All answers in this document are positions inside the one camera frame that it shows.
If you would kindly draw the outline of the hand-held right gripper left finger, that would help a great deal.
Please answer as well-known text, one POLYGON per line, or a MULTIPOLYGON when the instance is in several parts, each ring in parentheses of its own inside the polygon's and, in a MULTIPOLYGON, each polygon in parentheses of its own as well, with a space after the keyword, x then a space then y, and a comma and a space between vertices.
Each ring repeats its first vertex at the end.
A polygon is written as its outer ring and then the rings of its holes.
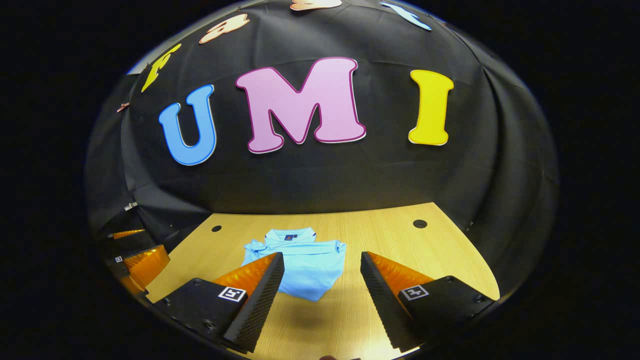
POLYGON ((154 308, 211 346, 253 353, 284 272, 284 255, 277 251, 213 281, 192 278, 154 308))

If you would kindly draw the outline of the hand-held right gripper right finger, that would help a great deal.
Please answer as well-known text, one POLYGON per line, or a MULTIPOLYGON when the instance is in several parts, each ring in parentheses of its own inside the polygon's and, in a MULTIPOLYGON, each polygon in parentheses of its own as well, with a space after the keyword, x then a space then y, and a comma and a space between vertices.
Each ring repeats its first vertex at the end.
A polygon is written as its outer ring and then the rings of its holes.
POLYGON ((434 279, 372 251, 361 253, 359 271, 391 346, 403 352, 439 346, 494 304, 453 275, 434 279))

